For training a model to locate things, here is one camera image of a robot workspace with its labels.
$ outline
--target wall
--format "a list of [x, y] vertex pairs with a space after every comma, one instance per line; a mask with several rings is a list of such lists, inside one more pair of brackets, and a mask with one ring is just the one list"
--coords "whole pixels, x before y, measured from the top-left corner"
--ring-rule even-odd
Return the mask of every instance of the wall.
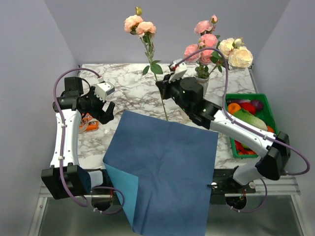
[[198, 42], [193, 30], [216, 14], [216, 34], [244, 37], [257, 57], [289, 0], [45, 0], [73, 56], [80, 63], [146, 62], [136, 36], [124, 32], [124, 20], [141, 6], [157, 27], [156, 59], [170, 62]]
[[27, 235], [56, 135], [52, 90], [76, 66], [43, 0], [0, 3], [0, 235]]
[[[315, 79], [314, 0], [291, 0], [253, 68], [258, 90], [265, 93], [280, 130], [311, 162], [311, 171], [298, 177], [302, 201], [315, 232]], [[292, 171], [305, 169], [292, 155]]]

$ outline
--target light blue fabric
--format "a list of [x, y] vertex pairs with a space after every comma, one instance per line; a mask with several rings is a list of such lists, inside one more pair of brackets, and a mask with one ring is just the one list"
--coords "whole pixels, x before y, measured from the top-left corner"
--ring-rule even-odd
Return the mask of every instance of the light blue fabric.
[[[138, 177], [118, 170], [110, 165], [105, 164], [105, 168], [115, 188], [118, 188], [122, 191], [122, 193], [125, 193], [125, 204], [123, 206], [123, 209], [127, 216], [129, 224], [132, 226], [138, 193]], [[117, 197], [119, 199], [119, 202], [122, 204], [123, 198], [118, 192]]]
[[132, 204], [136, 186], [124, 172], [139, 178], [134, 232], [205, 235], [217, 142], [217, 132], [124, 111], [103, 162], [122, 171], [108, 174]]

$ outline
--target pink rose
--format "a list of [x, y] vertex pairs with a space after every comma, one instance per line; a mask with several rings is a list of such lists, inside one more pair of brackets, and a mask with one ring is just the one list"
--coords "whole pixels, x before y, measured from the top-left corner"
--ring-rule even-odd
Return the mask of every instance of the pink rose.
[[[186, 48], [185, 53], [184, 53], [184, 57], [188, 57], [190, 54], [192, 54], [198, 50], [199, 50], [198, 44], [191, 44]], [[196, 62], [196, 61], [198, 61], [199, 58], [200, 58], [200, 53], [193, 55], [191, 58], [187, 59], [186, 61], [187, 62]]]
[[195, 27], [195, 33], [203, 33], [204, 31], [210, 31], [212, 26], [210, 21], [200, 21]]
[[203, 65], [209, 65], [211, 63], [210, 57], [213, 50], [205, 50], [201, 52], [199, 62]]
[[152, 22], [141, 22], [137, 29], [137, 35], [143, 37], [145, 32], [156, 33], [157, 28], [153, 25]]
[[132, 31], [132, 27], [136, 26], [137, 24], [143, 22], [141, 16], [129, 16], [127, 19], [125, 19], [125, 31], [130, 33]]
[[218, 39], [215, 35], [207, 33], [201, 36], [200, 46], [206, 45], [207, 47], [216, 47]]
[[213, 16], [211, 17], [211, 23], [212, 23], [212, 24], [215, 24], [216, 22], [218, 22], [218, 18], [217, 18], [216, 15], [213, 15]]

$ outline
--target green basket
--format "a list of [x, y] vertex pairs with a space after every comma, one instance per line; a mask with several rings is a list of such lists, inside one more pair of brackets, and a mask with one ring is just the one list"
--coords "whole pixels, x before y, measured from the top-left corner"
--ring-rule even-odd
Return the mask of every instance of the green basket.
[[[266, 125], [270, 126], [271, 128], [274, 129], [275, 133], [278, 134], [278, 128], [275, 124], [275, 120], [272, 116], [272, 112], [267, 100], [267, 97], [265, 94], [262, 93], [252, 93], [252, 94], [239, 94], [239, 93], [228, 93], [226, 95], [226, 99], [248, 99], [248, 100], [259, 100], [264, 104], [264, 109], [260, 112], [256, 113], [256, 117], [258, 117], [259, 119], [261, 119], [262, 121], [264, 121], [266, 123]], [[232, 145], [232, 152], [233, 152], [233, 156], [234, 158], [257, 158], [257, 155], [239, 155], [237, 150], [236, 150], [236, 146], [235, 146], [235, 141], [234, 139], [230, 138], [231, 141], [231, 145]]]

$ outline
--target marble tabletop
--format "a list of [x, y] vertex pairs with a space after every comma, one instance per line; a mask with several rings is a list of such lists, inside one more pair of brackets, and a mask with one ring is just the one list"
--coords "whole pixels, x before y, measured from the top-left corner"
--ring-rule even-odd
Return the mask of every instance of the marble tabletop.
[[[78, 155], [79, 162], [84, 169], [104, 168], [102, 162], [104, 154], [113, 138], [115, 130], [123, 110], [130, 110], [143, 115], [166, 119], [159, 95], [155, 85], [153, 73], [142, 76], [142, 70], [147, 64], [83, 64], [83, 68], [89, 68], [99, 73], [105, 81], [115, 86], [115, 92], [108, 96], [108, 101], [116, 104], [114, 120], [99, 126], [96, 131], [79, 134]], [[168, 65], [161, 64], [164, 74], [169, 73]], [[187, 76], [195, 74], [194, 65], [188, 65]], [[81, 78], [85, 78], [91, 85], [98, 83], [96, 76], [88, 71], [81, 71]], [[222, 105], [222, 95], [225, 76], [215, 70], [210, 77], [205, 99], [218, 105]], [[250, 73], [246, 70], [230, 70], [228, 93], [255, 93]], [[165, 111], [169, 121], [180, 122], [186, 125], [199, 127], [190, 120], [184, 119], [180, 108], [172, 99], [164, 100]], [[219, 134], [215, 168], [234, 168], [236, 165], [248, 163], [248, 159], [234, 159], [229, 138]]]

